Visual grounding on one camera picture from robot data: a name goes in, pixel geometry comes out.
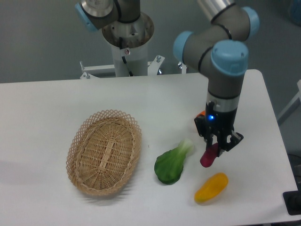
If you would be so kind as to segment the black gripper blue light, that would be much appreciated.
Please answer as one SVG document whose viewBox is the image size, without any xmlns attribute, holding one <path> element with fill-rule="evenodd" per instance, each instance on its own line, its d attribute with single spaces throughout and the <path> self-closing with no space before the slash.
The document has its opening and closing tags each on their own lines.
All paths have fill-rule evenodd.
<svg viewBox="0 0 301 226">
<path fill-rule="evenodd" d="M 244 136 L 234 131 L 237 109 L 218 112 L 214 107 L 215 103 L 206 103 L 205 115 L 199 114 L 194 122 L 199 136 L 206 142 L 206 150 L 218 150 L 217 156 L 220 157 L 224 152 L 238 145 Z"/>
</svg>

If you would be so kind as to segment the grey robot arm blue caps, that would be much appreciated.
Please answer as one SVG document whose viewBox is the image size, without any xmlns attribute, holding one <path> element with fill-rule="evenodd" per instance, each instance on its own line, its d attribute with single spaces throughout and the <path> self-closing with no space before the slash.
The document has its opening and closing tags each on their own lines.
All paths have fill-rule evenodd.
<svg viewBox="0 0 301 226">
<path fill-rule="evenodd" d="M 233 0 L 200 0 L 198 4 L 211 27 L 200 34 L 182 32 L 174 41 L 173 54 L 208 78 L 205 114 L 194 121 L 206 142 L 202 160 L 210 163 L 243 139 L 233 124 L 248 67 L 244 42 L 258 32 L 260 20 L 253 9 L 241 8 Z M 154 28 L 138 0 L 82 0 L 75 9 L 88 30 L 101 30 L 117 48 L 118 76 L 147 74 L 147 60 L 139 61 L 132 52 L 151 39 Z"/>
</svg>

